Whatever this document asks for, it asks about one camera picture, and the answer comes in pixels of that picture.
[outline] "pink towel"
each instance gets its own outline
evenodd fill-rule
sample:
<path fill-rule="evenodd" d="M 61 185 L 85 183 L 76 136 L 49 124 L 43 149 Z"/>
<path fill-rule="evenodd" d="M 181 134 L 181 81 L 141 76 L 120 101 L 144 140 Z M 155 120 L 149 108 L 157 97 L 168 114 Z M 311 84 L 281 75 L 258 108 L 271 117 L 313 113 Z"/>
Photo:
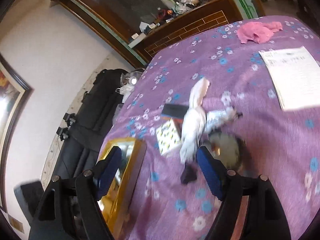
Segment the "pink towel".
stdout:
<path fill-rule="evenodd" d="M 247 43 L 247 41 L 264 43 L 270 40 L 273 33 L 282 30 L 283 28 L 280 22 L 248 22 L 238 29 L 237 36 L 241 43 Z"/>

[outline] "wooden picture frame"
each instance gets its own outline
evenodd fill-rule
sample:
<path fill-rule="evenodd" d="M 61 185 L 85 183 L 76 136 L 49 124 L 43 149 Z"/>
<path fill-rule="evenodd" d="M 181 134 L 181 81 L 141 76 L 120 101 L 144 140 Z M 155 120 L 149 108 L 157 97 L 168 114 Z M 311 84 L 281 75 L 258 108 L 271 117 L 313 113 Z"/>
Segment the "wooden picture frame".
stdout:
<path fill-rule="evenodd" d="M 31 93 L 30 86 L 10 67 L 0 54 L 0 208 L 5 201 L 5 166 L 12 134 Z"/>

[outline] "bed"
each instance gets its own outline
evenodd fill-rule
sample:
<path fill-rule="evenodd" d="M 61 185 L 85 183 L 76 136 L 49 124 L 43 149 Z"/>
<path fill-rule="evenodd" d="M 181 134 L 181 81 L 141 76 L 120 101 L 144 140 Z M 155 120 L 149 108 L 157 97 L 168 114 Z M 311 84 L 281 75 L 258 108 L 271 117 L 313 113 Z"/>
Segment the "bed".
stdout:
<path fill-rule="evenodd" d="M 239 21 L 197 34 L 158 52 L 127 99 L 102 145 L 118 137 L 136 137 L 148 148 L 121 239 L 204 239 L 217 214 L 215 199 L 197 168 L 196 182 L 184 186 L 179 148 L 172 157 L 159 154 L 155 129 L 164 104 L 188 105 L 193 85 L 210 81 L 203 108 L 224 109 L 223 101 L 243 113 L 224 128 L 246 141 L 249 156 L 243 172 L 271 180 L 297 240 L 320 207 L 320 108 L 283 112 L 259 50 L 305 48 L 320 60 L 318 36 L 295 18 L 268 16 L 250 21 L 279 21 L 283 31 L 269 42 L 241 44 Z"/>

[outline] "lined paper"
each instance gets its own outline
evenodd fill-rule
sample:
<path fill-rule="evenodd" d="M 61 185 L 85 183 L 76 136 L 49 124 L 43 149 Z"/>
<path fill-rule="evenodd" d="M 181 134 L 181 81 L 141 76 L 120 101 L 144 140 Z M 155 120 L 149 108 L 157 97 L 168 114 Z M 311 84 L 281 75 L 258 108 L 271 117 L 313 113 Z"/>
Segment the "lined paper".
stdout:
<path fill-rule="evenodd" d="M 305 47 L 259 53 L 284 111 L 320 106 L 320 67 Z"/>

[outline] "metal screw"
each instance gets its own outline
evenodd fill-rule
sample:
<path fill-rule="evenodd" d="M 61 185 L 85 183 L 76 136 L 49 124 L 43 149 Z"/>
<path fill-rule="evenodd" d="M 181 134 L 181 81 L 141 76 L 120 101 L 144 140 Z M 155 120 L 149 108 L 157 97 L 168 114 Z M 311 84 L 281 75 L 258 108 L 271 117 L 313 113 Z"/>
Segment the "metal screw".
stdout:
<path fill-rule="evenodd" d="M 266 175 L 260 175 L 260 179 L 263 180 L 263 181 L 267 181 L 268 180 L 268 177 Z"/>
<path fill-rule="evenodd" d="M 92 174 L 92 171 L 91 171 L 91 170 L 86 170 L 86 171 L 84 171 L 84 173 L 83 173 L 83 175 L 84 175 L 85 177 L 89 177 L 91 174 Z"/>
<path fill-rule="evenodd" d="M 228 174 L 229 176 L 234 176 L 234 175 L 236 175 L 236 172 L 235 172 L 234 170 L 228 170 L 228 171 L 227 171 L 227 174 Z"/>
<path fill-rule="evenodd" d="M 52 176 L 52 178 L 51 178 L 51 180 L 53 181 L 53 182 L 56 182 L 56 181 L 58 181 L 60 179 L 60 177 L 58 176 L 58 175 L 54 175 L 54 176 Z"/>

